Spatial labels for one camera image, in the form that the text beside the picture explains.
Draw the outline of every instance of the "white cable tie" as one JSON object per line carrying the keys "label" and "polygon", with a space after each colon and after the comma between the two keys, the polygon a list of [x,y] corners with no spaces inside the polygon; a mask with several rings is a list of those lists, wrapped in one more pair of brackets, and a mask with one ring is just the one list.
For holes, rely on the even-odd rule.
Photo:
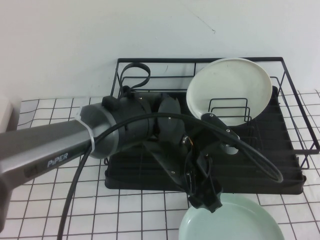
{"label": "white cable tie", "polygon": [[92,129],[85,123],[81,120],[81,110],[82,110],[82,106],[80,107],[78,113],[75,115],[74,119],[77,120],[79,123],[81,123],[83,126],[85,126],[85,128],[88,130],[89,132],[89,136],[90,136],[90,140],[91,140],[91,147],[92,147],[92,150],[90,152],[90,154],[92,154],[95,150],[95,136],[94,136],[94,132],[92,131]]}

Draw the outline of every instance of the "white object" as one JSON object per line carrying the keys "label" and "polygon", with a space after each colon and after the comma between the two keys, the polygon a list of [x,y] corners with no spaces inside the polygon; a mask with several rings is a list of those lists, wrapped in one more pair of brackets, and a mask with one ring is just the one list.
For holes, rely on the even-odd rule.
{"label": "white object", "polygon": [[179,240],[284,240],[276,221],[261,206],[242,196],[221,194],[214,213],[194,207],[184,215]]}
{"label": "white object", "polygon": [[186,92],[186,103],[198,119],[212,112],[227,126],[237,126],[248,121],[244,116],[249,109],[244,108],[245,99],[234,98],[247,99],[250,116],[254,119],[266,108],[271,94],[271,80],[262,67],[243,58],[224,58],[210,63],[194,76]]}
{"label": "white object", "polygon": [[4,96],[0,96],[0,133],[6,131],[12,110],[10,101]]}

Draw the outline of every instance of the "black metal dish rack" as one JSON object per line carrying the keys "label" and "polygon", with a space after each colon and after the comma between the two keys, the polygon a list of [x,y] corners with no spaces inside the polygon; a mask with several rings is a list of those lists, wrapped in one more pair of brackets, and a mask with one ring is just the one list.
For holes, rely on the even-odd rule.
{"label": "black metal dish rack", "polygon": [[[153,75],[151,70],[151,79],[157,81],[172,81],[172,79],[191,80],[197,73],[198,64],[208,64],[219,60],[220,58],[119,58],[116,65],[111,96],[114,95],[116,82],[126,81],[129,84],[130,79],[144,79],[145,76],[129,75],[120,79],[120,66],[129,63],[144,63],[146,65],[156,64],[193,64],[193,74],[185,75]],[[258,194],[300,194],[303,191],[303,185],[306,177],[302,174],[302,169],[309,168],[308,155],[318,154],[320,145],[316,135],[306,115],[304,107],[300,101],[298,93],[289,75],[288,69],[282,57],[248,57],[245,58],[253,62],[279,62],[283,67],[281,80],[276,76],[270,78],[275,80],[277,86],[272,87],[272,96],[269,104],[264,111],[252,119],[250,116],[250,105],[248,100],[242,98],[243,106],[234,106],[232,108],[243,109],[243,114],[237,116],[227,116],[234,118],[243,118],[244,124],[231,127],[231,129],[240,137],[241,140],[251,145],[263,155],[265,155],[273,164],[275,164],[283,175],[282,183],[275,183],[259,172],[254,165],[246,161],[244,157],[224,156],[220,157],[219,152],[212,153],[214,159],[214,175],[221,183],[226,193],[258,193]],[[310,149],[306,149],[301,139],[299,129],[295,124],[291,114],[290,107],[286,100],[283,84],[287,79],[291,92],[289,95],[295,97],[297,106],[305,121],[306,127],[312,138]],[[191,115],[186,103],[186,88],[140,88],[138,91],[148,92],[166,92],[172,97],[178,98],[181,104],[181,113]],[[282,98],[284,105],[289,113],[290,120],[294,126],[295,133],[301,145],[301,149],[294,149],[286,122],[280,107],[279,97]],[[208,103],[208,111],[225,109],[223,106],[215,104],[215,101],[230,101],[239,98],[213,98]],[[186,126],[186,130],[191,130],[192,126]],[[297,155],[304,156],[301,165]],[[124,152],[117,153],[110,157],[108,169],[105,171],[105,185],[110,189],[137,189],[137,190],[165,190],[178,191],[179,189],[160,167],[158,162],[143,149],[141,145],[132,147]]]}

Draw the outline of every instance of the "black cable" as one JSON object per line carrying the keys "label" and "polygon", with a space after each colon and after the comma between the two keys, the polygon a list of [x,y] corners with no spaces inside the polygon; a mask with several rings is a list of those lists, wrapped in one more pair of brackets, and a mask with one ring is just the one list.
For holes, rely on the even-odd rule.
{"label": "black cable", "polygon": [[[139,120],[143,120],[143,119],[149,119],[149,118],[174,118],[174,119],[180,119],[183,121],[187,121],[190,123],[193,123],[195,125],[201,126],[201,127],[205,127],[207,129],[210,129],[213,132],[216,132],[220,135],[223,135],[224,137],[228,138],[231,142],[231,144],[237,146],[265,175],[267,175],[269,178],[271,178],[272,180],[281,183],[283,181],[283,176],[281,174],[281,172],[277,169],[277,167],[270,162],[264,155],[262,155],[260,152],[258,152],[257,150],[255,150],[253,147],[251,147],[250,145],[246,144],[245,142],[241,141],[240,139],[238,139],[237,137],[232,136],[231,134],[227,133],[226,131],[220,129],[217,126],[214,126],[210,123],[207,123],[205,121],[201,121],[197,118],[188,116],[188,115],[183,115],[183,114],[176,114],[176,113],[162,113],[162,112],[154,112],[154,113],[150,113],[150,114],[145,114],[145,115],[139,115],[139,116],[134,116],[132,118],[129,118],[127,120],[124,120],[120,123],[117,123],[116,125],[113,125],[112,127],[108,128],[107,130],[105,130],[103,133],[101,133],[98,137],[95,138],[95,144],[99,144],[99,142],[101,140],[103,140],[105,137],[107,137],[109,134],[111,134],[112,132],[118,130],[121,127],[124,127],[125,125],[128,125],[132,122],[136,122]],[[62,236],[63,236],[63,232],[64,232],[64,228],[65,228],[65,223],[66,223],[66,219],[67,219],[67,215],[68,215],[68,210],[69,210],[69,206],[72,200],[72,196],[75,192],[76,186],[77,186],[77,182],[79,180],[81,171],[87,161],[88,156],[91,153],[91,146],[88,148],[88,150],[86,151],[86,153],[84,154],[79,167],[77,168],[75,175],[73,177],[69,192],[67,194],[67,198],[65,200],[65,204],[63,207],[63,212],[62,212],[62,216],[61,216],[61,220],[60,220],[60,225],[59,225],[59,230],[58,230],[58,236],[57,239],[58,240],[62,240]],[[267,167],[268,170],[265,170],[265,168],[259,164],[257,162],[257,160],[255,160],[253,157],[258,157],[258,159],[263,160],[263,166]]]}
{"label": "black cable", "polygon": [[84,168],[86,161],[91,153],[92,150],[92,146],[90,146],[85,154],[83,155],[79,166],[77,167],[74,177],[72,179],[68,194],[66,196],[65,199],[65,203],[64,203],[64,207],[63,207],[63,211],[62,211],[62,215],[61,215],[61,220],[60,220],[60,224],[59,224],[59,230],[58,230],[58,235],[56,237],[57,240],[62,240],[63,234],[64,234],[64,230],[65,230],[65,225],[66,225],[66,220],[67,220],[67,216],[68,216],[68,211],[69,211],[69,207],[70,207],[70,203],[72,201],[72,196],[75,193],[76,190],[76,186],[80,177],[80,174],[82,172],[82,169]]}

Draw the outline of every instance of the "black drip tray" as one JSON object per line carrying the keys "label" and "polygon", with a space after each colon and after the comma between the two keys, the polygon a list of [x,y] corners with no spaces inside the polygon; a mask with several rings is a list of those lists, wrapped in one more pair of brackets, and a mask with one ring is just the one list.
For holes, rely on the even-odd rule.
{"label": "black drip tray", "polygon": [[[210,152],[214,168],[211,175],[219,180],[225,193],[300,194],[306,177],[303,176],[273,87],[272,97],[264,111],[249,124],[231,129],[240,138],[265,155],[283,175],[276,183],[265,177],[242,154],[227,155]],[[179,99],[181,112],[190,115],[185,92],[170,93]],[[192,126],[186,124],[187,132]],[[180,189],[142,145],[110,157],[105,171],[105,186],[109,189],[165,190]]]}

